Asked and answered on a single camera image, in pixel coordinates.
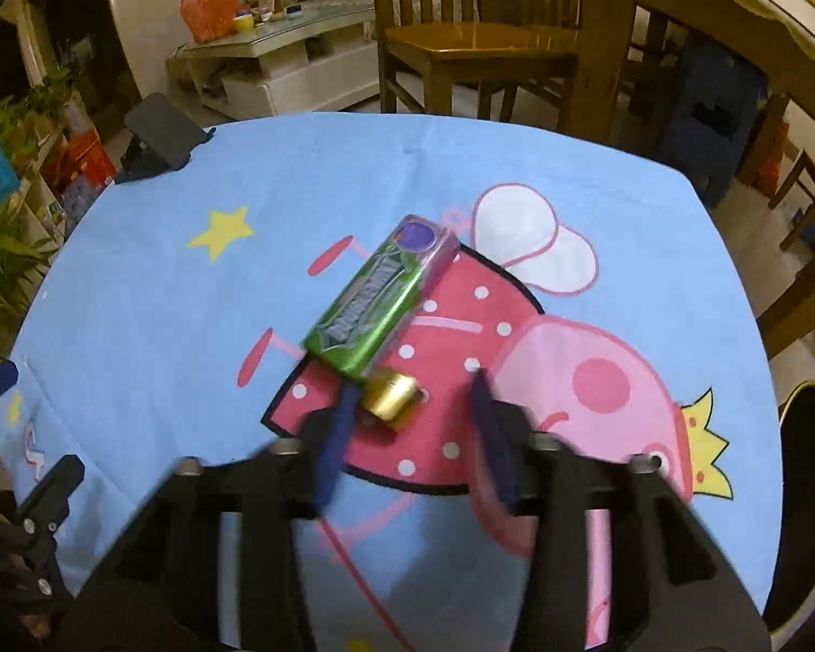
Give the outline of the small gold cap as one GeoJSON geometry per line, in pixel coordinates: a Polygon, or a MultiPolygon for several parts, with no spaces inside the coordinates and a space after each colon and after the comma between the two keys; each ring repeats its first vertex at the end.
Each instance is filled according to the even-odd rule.
{"type": "Polygon", "coordinates": [[[379,367],[365,381],[360,406],[390,430],[402,431],[421,402],[421,387],[415,377],[379,367]]]}

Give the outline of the green Doublemint gum box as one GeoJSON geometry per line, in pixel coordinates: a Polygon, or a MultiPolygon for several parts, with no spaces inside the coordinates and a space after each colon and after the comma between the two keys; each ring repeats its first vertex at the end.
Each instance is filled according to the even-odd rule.
{"type": "Polygon", "coordinates": [[[350,380],[374,369],[461,249],[449,228],[408,215],[310,328],[306,353],[350,380]]]}

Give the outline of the black round trash bin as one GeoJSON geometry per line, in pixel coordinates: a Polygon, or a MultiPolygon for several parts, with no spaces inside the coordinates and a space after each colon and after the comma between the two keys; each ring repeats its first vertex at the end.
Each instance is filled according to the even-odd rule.
{"type": "Polygon", "coordinates": [[[815,650],[815,382],[780,407],[782,525],[764,608],[776,650],[815,650]]]}

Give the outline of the green potted plant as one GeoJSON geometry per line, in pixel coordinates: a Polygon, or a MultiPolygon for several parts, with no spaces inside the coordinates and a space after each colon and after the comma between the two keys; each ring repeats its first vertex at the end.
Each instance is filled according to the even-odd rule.
{"type": "Polygon", "coordinates": [[[0,102],[0,358],[8,355],[37,286],[61,245],[60,231],[35,218],[30,195],[64,133],[73,72],[58,69],[21,99],[0,102]]]}

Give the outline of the red box on shelf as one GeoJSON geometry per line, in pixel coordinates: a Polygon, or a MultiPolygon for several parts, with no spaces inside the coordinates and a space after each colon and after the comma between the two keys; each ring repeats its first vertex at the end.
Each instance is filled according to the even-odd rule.
{"type": "Polygon", "coordinates": [[[43,162],[41,174],[45,183],[61,203],[67,219],[78,222],[113,183],[117,175],[95,128],[82,134],[58,135],[43,162]]]}

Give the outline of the black phone stand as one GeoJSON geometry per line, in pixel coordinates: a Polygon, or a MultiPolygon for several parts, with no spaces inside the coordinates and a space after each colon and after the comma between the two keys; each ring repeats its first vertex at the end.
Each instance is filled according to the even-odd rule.
{"type": "Polygon", "coordinates": [[[120,159],[116,184],[182,170],[195,147],[209,143],[216,134],[214,128],[203,130],[161,93],[145,97],[129,110],[124,126],[132,137],[120,159]]]}

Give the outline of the small wooden stool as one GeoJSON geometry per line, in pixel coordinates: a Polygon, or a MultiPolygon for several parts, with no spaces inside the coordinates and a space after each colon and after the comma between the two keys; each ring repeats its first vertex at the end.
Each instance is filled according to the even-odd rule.
{"type": "Polygon", "coordinates": [[[798,153],[794,165],[768,202],[768,209],[778,209],[794,189],[803,193],[807,205],[792,215],[791,228],[780,241],[779,250],[787,252],[797,241],[802,241],[811,250],[815,250],[815,161],[805,150],[798,153]]]}

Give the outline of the orange plastic bag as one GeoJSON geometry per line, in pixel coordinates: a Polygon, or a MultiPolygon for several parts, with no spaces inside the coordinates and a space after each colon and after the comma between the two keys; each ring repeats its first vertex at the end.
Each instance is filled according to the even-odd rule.
{"type": "Polygon", "coordinates": [[[235,31],[241,0],[180,0],[179,12],[197,44],[219,40],[235,31]]]}

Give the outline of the white tv cabinet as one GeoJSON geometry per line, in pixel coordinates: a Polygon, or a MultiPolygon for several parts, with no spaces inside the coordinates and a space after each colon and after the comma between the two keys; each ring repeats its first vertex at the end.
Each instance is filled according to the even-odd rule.
{"type": "Polygon", "coordinates": [[[170,83],[231,120],[353,108],[378,95],[372,0],[308,0],[291,15],[166,62],[170,83]]]}

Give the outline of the blue plastic stool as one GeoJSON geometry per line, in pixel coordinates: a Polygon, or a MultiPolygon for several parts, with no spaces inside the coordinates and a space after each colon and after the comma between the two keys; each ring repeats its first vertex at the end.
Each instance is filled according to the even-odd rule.
{"type": "Polygon", "coordinates": [[[732,185],[767,93],[767,77],[728,47],[692,31],[661,99],[652,158],[686,175],[714,208],[732,185]]]}

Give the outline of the near wooden chair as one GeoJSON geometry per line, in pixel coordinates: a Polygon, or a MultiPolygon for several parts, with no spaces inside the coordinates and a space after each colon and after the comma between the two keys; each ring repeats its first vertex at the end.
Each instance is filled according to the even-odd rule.
{"type": "Polygon", "coordinates": [[[512,120],[518,91],[557,108],[577,69],[583,0],[374,0],[385,114],[449,116],[453,89],[478,91],[477,116],[512,120]]]}

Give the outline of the wooden dining table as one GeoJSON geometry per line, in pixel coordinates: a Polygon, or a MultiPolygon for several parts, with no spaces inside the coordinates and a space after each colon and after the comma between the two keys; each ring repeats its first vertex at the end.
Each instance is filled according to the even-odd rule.
{"type": "Polygon", "coordinates": [[[815,33],[773,0],[583,0],[579,62],[559,131],[603,145],[639,8],[708,35],[767,75],[815,122],[815,33]]]}

